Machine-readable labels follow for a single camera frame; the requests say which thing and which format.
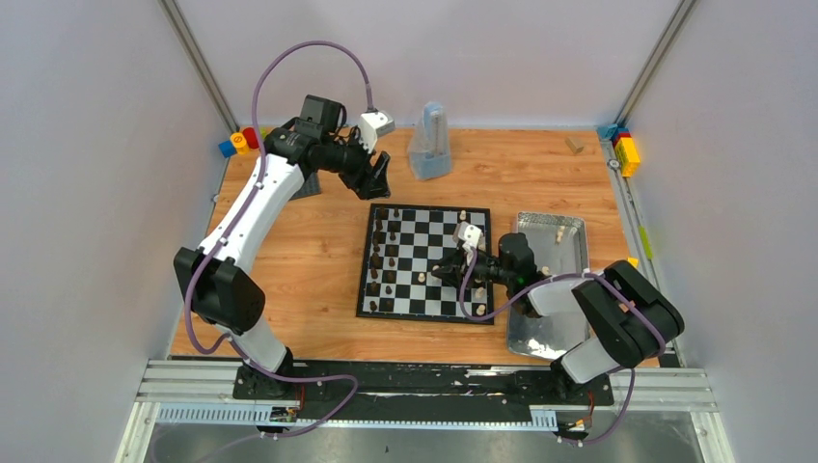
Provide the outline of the black white chessboard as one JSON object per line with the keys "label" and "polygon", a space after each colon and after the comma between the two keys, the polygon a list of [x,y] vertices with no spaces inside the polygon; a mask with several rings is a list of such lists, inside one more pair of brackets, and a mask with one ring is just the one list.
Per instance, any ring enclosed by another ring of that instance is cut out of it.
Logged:
{"label": "black white chessboard", "polygon": [[[358,317],[425,322],[469,323],[458,303],[456,287],[431,275],[432,262],[455,252],[453,233],[466,220],[491,236],[488,208],[372,204],[363,252]],[[424,285],[417,278],[424,273]],[[375,301],[378,311],[369,310]]]}

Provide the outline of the clear plastic container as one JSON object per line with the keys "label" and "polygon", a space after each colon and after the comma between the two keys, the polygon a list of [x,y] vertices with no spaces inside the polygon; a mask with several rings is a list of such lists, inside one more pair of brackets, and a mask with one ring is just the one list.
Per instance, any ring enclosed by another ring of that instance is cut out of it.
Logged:
{"label": "clear plastic container", "polygon": [[[559,226],[565,226],[565,232],[557,244]],[[578,273],[590,268],[586,222],[582,218],[523,211],[516,216],[514,230],[527,238],[536,264],[547,267],[552,274]]]}

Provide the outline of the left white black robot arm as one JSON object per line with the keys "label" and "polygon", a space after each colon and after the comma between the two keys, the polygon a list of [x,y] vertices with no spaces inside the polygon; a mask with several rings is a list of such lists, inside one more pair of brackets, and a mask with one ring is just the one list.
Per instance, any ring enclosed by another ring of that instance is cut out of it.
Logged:
{"label": "left white black robot arm", "polygon": [[262,241],[291,197],[318,171],[336,174],[361,200],[387,198],[390,156],[377,153],[392,132],[387,113],[370,109],[346,136],[342,104],[306,96],[299,116],[272,129],[247,183],[216,229],[194,249],[182,247],[174,268],[186,329],[198,315],[229,340],[246,363],[260,370],[259,386],[273,398],[288,396],[295,372],[288,348],[263,320],[265,294],[251,276]]}

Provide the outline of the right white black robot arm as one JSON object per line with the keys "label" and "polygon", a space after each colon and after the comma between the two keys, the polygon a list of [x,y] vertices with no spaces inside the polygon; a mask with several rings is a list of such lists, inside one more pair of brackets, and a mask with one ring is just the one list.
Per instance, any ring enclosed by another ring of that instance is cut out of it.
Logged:
{"label": "right white black robot arm", "polygon": [[473,321],[481,315],[466,308],[465,295],[483,284],[502,285],[503,311],[544,318],[557,310],[581,313],[592,331],[551,363],[551,389],[563,402],[575,402],[589,382],[664,354],[685,330],[681,313],[627,260],[600,272],[584,270],[552,275],[535,262],[528,239],[503,235],[496,256],[481,249],[480,231],[456,236],[457,246],[432,265],[431,274],[456,289],[459,310]]}

